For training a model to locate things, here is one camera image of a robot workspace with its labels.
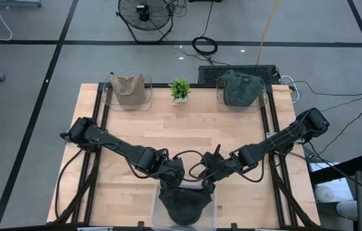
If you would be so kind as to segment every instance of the tan cloth bag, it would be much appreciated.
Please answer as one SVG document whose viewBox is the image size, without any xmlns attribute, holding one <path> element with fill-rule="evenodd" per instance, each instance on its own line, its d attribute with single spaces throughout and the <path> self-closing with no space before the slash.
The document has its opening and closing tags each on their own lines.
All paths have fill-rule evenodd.
<svg viewBox="0 0 362 231">
<path fill-rule="evenodd" d="M 145 101 L 144 76 L 124 78 L 110 75 L 110 83 L 120 105 L 142 105 Z"/>
</svg>

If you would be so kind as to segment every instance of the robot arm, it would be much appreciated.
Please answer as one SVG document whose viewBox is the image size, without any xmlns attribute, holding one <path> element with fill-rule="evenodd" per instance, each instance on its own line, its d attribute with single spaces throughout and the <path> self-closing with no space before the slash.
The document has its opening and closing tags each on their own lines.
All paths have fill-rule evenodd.
<svg viewBox="0 0 362 231">
<path fill-rule="evenodd" d="M 306 110 L 298 115 L 297 119 L 286 129 L 259 144 L 244 145 L 230 152 L 230 158 L 224 159 L 220 155 L 219 146 L 214 154 L 205 153 L 205 161 L 202 161 L 202 164 L 206 162 L 208 169 L 202 172 L 200 176 L 210 176 L 209 180 L 216 182 L 230 176 L 232 173 L 245 174 L 258 166 L 258 162 L 264 158 L 265 153 L 271 151 L 288 153 L 292 150 L 294 142 L 299 139 L 308 142 L 313 137 L 324 134 L 328 130 L 328 126 L 329 122 L 318 109 Z"/>
<path fill-rule="evenodd" d="M 131 145 L 97 127 L 90 118 L 78 118 L 71 129 L 60 134 L 67 142 L 73 142 L 85 151 L 97 151 L 101 146 L 123 156 L 129 164 L 146 176 L 165 181 L 178 187 L 184 178 L 181 158 L 169 159 L 167 150 L 155 150 L 141 145 Z"/>
<path fill-rule="evenodd" d="M 325 133 L 329 123 L 318 109 L 312 108 L 300 114 L 286 129 L 259 144 L 244 145 L 229 153 L 230 158 L 224 159 L 218 145 L 214 154 L 205 153 L 200 162 L 205 170 L 200 174 L 202 189 L 180 187 L 185 170 L 181 158 L 170 159 L 167 150 L 155 150 L 140 145 L 133 146 L 97 127 L 89 118 L 78 118 L 71 129 L 60 134 L 67 142 L 73 142 L 85 151 L 98 151 L 102 146 L 123 156 L 133 173 L 139 178 L 152 177 L 159 179 L 162 189 L 159 198 L 167 208 L 168 214 L 178 225 L 191 225 L 198 221 L 202 209 L 210 203 L 211 194 L 215 190 L 215 182 L 230 176 L 232 173 L 245 174 L 256 168 L 265 153 L 276 151 L 287 153 L 292 150 L 293 143 L 299 139 L 309 141 Z M 146 176 L 138 176 L 133 167 Z M 56 221 L 65 221 L 75 205 L 95 177 L 90 174 L 83 189 L 74 197 L 68 208 Z M 284 192 L 279 179 L 274 179 Z"/>
</svg>

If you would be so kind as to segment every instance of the gray cloth bag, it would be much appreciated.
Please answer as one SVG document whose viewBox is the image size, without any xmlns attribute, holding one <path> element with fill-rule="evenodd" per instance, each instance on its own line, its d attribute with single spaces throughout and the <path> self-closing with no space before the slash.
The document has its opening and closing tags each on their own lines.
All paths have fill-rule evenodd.
<svg viewBox="0 0 362 231">
<path fill-rule="evenodd" d="M 129 78 L 111 74 L 110 83 L 120 105 L 142 105 L 144 103 L 145 86 L 142 74 Z"/>
<path fill-rule="evenodd" d="M 249 107 L 264 90 L 263 80 L 258 76 L 228 70 L 220 78 L 227 106 Z"/>
</svg>

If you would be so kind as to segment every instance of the electric fan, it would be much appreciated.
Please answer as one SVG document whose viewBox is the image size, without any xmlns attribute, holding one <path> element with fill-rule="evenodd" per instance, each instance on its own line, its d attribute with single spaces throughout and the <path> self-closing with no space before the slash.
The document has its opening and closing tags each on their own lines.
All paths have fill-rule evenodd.
<svg viewBox="0 0 362 231">
<path fill-rule="evenodd" d="M 116 12 L 127 25 L 132 37 L 138 43 L 158 43 L 173 28 L 173 12 L 165 0 L 119 0 Z M 131 27 L 142 31 L 155 31 L 163 28 L 171 20 L 168 31 L 162 33 L 156 41 L 140 41 L 135 37 Z"/>
</svg>

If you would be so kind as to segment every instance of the wooden table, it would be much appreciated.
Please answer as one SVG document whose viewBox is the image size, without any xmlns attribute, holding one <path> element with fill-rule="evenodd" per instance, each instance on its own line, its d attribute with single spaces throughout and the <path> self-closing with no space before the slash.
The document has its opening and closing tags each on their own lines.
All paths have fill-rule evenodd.
<svg viewBox="0 0 362 231">
<path fill-rule="evenodd" d="M 92 83 L 81 86 L 72 124 L 78 117 L 91 117 L 97 87 L 98 84 Z M 228 157 L 230 151 L 244 144 L 264 140 L 261 113 L 218 112 L 215 90 L 191 89 L 188 102 L 176 104 L 168 88 L 154 89 L 151 110 L 146 112 L 111 110 L 108 115 L 107 130 L 130 144 L 151 146 L 158 150 L 167 148 L 170 156 L 184 150 L 213 152 L 215 147 L 221 144 L 221 154 Z M 295 120 L 288 86 L 274 85 L 273 95 L 279 126 L 283 129 Z M 99 124 L 102 108 L 99 110 Z M 270 130 L 273 130 L 271 117 L 269 122 Z M 67 144 L 61 167 L 77 151 L 78 148 L 74 144 Z M 304 156 L 301 145 L 295 145 L 293 152 Z M 186 169 L 200 160 L 194 153 L 185 154 L 182 159 Z M 82 160 L 83 155 L 77 158 L 63 175 L 60 183 L 60 212 L 76 194 Z M 286 160 L 295 199 L 309 217 L 319 224 L 305 160 L 293 155 L 288 155 Z M 279 228 L 268 160 L 265 163 L 265 176 L 260 183 L 248 182 L 239 175 L 231 175 L 216 182 L 218 227 L 228 228 L 231 223 L 237 223 L 240 228 Z M 260 173 L 259 164 L 246 176 L 257 179 Z M 158 181 L 154 179 L 142 180 L 134 177 L 122 156 L 103 148 L 90 225 L 137 226 L 138 221 L 144 221 L 146 226 L 151 226 L 151 201 L 157 183 Z M 290 224 L 288 206 L 283 195 L 282 200 L 286 223 Z M 86 202 L 87 197 L 84 196 L 82 208 L 85 208 Z M 84 210 L 80 211 L 81 221 Z M 47 220 L 54 219 L 53 198 Z"/>
</svg>

